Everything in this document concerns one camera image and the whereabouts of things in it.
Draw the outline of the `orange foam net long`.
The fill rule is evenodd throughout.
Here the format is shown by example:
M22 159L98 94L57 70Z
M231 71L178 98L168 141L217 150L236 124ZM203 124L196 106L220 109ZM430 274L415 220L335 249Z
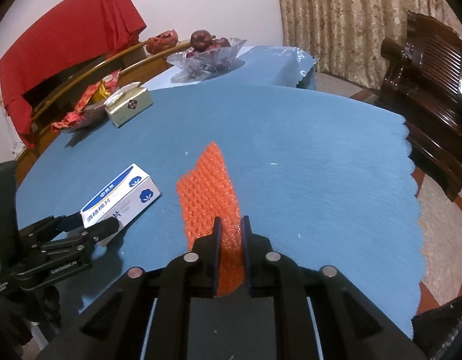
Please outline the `orange foam net long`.
M215 142L201 153L196 166L176 183L188 249L212 233L221 219L219 297L230 295L244 280L241 211L224 157Z

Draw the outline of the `blue white cotton pad box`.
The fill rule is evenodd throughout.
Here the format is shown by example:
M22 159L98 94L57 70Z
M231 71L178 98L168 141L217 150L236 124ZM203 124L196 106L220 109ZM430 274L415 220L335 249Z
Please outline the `blue white cotton pad box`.
M83 225L89 228L115 218L121 230L161 195L151 176L133 163L81 208Z

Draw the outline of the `black trash bag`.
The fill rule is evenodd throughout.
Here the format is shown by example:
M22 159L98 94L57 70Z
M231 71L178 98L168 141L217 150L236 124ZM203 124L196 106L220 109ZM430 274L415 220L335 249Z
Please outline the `black trash bag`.
M412 319L413 342L428 359L462 359L462 295Z

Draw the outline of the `blue table cloth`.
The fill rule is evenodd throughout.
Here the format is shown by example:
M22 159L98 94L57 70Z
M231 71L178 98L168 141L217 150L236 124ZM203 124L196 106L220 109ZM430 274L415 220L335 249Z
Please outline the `blue table cloth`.
M277 48L254 48L242 66L212 80L182 86L150 80L152 106L121 128L106 122L54 140L19 186L20 226L79 211L131 164L161 193L94 252L91 271L62 284L65 320L128 268L150 271L187 250L177 182L215 143L256 233L303 267L337 267L412 334L424 236L404 119L298 88L302 76Z

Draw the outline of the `glass snack dish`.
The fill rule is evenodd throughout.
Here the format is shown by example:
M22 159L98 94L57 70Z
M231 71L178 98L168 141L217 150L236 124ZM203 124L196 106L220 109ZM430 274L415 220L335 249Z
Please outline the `glass snack dish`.
M74 133L81 129L90 129L98 125L106 117L106 106L104 102L94 103L86 106L81 115L81 119L74 122L71 126L63 129L64 133Z

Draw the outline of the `tissue box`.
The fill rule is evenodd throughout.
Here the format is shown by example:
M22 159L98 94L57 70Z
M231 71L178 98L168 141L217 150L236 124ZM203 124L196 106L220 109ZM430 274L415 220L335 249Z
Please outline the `tissue box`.
M119 128L153 105L151 93L139 82L125 85L104 102L112 124Z

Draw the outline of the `red snack packet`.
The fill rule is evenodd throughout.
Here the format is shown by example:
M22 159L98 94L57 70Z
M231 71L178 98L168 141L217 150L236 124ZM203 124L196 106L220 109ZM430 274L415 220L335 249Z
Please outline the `red snack packet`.
M68 112L62 120L51 124L51 131L53 133L62 132L65 127L69 127L74 122L81 119L81 115L86 106L98 102L105 102L111 94L117 91L120 72L121 70L118 69L105 76L99 82L88 86L75 105L74 110Z

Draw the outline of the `glass fruit bowl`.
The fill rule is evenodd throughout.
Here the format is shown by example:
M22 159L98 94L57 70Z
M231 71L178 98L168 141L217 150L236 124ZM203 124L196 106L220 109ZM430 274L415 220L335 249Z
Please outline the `glass fruit bowl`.
M238 59L237 55L246 44L246 40L230 38L229 43L230 46L214 48L193 55L193 49L189 48L167 57L167 63L179 69L179 72L171 77L171 83L184 84L207 80L242 66L244 62Z

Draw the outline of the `dark red apples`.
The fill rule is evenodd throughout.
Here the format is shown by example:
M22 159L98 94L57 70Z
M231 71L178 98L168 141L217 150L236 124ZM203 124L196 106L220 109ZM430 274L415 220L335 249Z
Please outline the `dark red apples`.
M186 53L187 58L192 58L206 51L230 47L231 44L225 37L216 39L207 30L197 30L191 35L190 46L192 49Z

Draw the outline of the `red cloth cover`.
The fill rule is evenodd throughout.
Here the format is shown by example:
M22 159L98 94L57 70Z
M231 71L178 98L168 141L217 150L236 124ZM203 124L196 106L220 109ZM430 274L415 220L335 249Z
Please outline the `red cloth cover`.
M34 147L24 94L79 63L134 45L146 28L132 0L63 0L29 27L0 59L2 103L26 147Z

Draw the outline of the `floral beige curtain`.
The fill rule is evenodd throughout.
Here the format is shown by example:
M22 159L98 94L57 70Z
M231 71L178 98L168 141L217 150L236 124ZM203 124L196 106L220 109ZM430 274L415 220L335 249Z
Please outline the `floral beige curtain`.
M280 0L280 11L286 46L317 57L319 72L370 89L385 76L382 41L406 41L408 12L432 16L462 37L446 0Z

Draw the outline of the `wooden chair back rail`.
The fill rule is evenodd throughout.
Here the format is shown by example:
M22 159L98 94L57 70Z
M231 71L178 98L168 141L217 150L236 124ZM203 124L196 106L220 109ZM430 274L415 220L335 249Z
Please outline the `wooden chair back rail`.
M52 91L43 101L36 106L32 111L32 122L35 122L44 112L47 111L55 102L58 102L64 95L70 93L81 82L89 85L94 77L100 75L104 77L111 74L115 69L125 65L125 59L131 56L140 56L141 59L145 57L145 45L147 41L141 41L135 45L120 51L117 54L106 57L102 55L93 61L87 63L74 75L70 76L67 80L63 81L54 91Z

